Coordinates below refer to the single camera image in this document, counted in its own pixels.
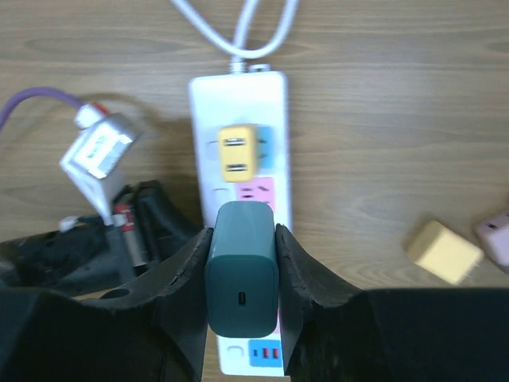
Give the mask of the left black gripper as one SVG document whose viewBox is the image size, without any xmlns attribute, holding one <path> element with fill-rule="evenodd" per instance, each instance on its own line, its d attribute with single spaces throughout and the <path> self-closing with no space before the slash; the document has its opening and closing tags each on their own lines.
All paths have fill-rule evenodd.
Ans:
<svg viewBox="0 0 509 382">
<path fill-rule="evenodd" d="M 73 216 L 69 227 L 1 243 L 2 287 L 43 287 L 71 296 L 122 285 L 180 251 L 199 228 L 159 181 L 125 186 L 114 222 Z"/>
</svg>

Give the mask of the yellow two-port charger plug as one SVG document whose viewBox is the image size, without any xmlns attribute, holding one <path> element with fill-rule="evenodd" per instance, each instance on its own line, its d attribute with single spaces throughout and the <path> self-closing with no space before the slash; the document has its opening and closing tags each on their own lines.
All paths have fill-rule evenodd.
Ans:
<svg viewBox="0 0 509 382">
<path fill-rule="evenodd" d="M 250 181 L 258 170 L 258 140 L 255 125 L 223 127 L 217 135 L 221 176 L 225 182 Z"/>
</svg>

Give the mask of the teal charger plug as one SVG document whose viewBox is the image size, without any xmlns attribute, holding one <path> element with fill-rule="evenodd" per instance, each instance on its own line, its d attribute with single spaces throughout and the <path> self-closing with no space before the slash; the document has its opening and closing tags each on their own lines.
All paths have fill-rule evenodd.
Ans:
<svg viewBox="0 0 509 382">
<path fill-rule="evenodd" d="M 279 269 L 274 214 L 259 201 L 220 207 L 204 269 L 208 323 L 229 338 L 259 338 L 277 325 Z"/>
</svg>

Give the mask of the white power strip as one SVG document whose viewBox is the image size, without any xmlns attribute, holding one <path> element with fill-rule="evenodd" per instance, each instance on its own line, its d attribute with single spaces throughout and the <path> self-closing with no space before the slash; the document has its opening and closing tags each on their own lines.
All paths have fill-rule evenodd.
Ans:
<svg viewBox="0 0 509 382">
<path fill-rule="evenodd" d="M 277 71 L 197 77 L 189 106 L 201 211 L 213 230 L 208 322 L 227 375 L 281 377 L 277 224 L 292 224 L 287 79 Z"/>
</svg>

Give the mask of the brown pink charger plug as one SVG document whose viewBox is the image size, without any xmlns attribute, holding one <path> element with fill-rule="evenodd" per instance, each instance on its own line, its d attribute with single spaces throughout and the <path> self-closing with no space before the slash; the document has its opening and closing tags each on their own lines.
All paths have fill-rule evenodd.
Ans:
<svg viewBox="0 0 509 382">
<path fill-rule="evenodd" d="M 485 255 L 505 274 L 508 274 L 508 210 L 488 218 L 474 229 Z"/>
</svg>

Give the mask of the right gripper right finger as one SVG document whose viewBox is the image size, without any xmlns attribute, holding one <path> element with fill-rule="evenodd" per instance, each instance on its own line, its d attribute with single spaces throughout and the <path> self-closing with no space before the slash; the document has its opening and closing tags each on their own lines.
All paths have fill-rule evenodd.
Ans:
<svg viewBox="0 0 509 382">
<path fill-rule="evenodd" d="M 361 290 L 275 230 L 284 371 L 294 381 L 505 381 L 505 288 Z"/>
</svg>

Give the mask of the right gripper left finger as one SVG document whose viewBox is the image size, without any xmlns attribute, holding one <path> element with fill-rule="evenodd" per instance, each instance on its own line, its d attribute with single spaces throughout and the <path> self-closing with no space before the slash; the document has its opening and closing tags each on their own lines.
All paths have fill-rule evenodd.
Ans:
<svg viewBox="0 0 509 382">
<path fill-rule="evenodd" d="M 201 230 L 177 254 L 98 299 L 2 290 L 2 380 L 200 380 L 211 240 L 212 230 Z"/>
</svg>

